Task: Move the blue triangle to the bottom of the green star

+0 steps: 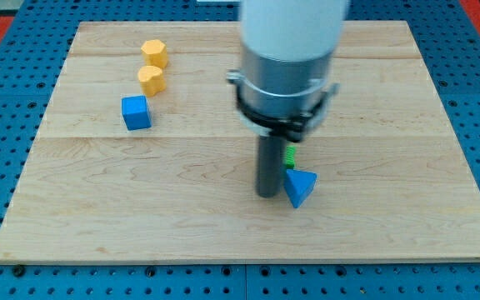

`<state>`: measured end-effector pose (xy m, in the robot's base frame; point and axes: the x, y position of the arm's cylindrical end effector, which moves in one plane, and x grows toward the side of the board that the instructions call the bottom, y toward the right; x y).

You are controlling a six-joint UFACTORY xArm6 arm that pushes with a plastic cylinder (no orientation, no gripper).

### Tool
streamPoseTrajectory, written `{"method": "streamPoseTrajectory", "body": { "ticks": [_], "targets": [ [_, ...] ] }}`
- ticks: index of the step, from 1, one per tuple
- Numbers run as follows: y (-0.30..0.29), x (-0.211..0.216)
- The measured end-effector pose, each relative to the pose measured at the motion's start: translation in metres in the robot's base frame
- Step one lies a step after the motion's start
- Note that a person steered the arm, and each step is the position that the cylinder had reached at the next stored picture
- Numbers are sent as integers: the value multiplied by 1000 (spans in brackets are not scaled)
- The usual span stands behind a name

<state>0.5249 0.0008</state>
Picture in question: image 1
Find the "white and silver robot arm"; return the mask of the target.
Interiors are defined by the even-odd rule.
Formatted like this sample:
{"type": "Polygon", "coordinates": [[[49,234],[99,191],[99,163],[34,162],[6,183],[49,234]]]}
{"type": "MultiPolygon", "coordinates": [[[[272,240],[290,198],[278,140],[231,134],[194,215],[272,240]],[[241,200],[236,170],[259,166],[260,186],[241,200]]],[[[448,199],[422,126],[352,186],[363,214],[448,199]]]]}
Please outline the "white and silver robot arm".
{"type": "Polygon", "coordinates": [[[243,0],[241,65],[227,74],[241,119],[258,135],[255,188],[272,198],[283,185],[288,143],[327,116],[337,88],[329,67],[348,0],[243,0]]]}

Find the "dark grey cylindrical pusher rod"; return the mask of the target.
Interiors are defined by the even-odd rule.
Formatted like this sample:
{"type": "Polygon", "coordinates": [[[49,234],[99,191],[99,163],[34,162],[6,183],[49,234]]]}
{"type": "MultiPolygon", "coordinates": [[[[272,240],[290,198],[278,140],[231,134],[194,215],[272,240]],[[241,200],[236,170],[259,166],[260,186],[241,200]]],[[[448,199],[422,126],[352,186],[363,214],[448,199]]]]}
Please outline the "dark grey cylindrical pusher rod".
{"type": "Polygon", "coordinates": [[[281,137],[260,136],[257,140],[256,192],[260,197],[276,196],[283,185],[286,141],[281,137]]]}

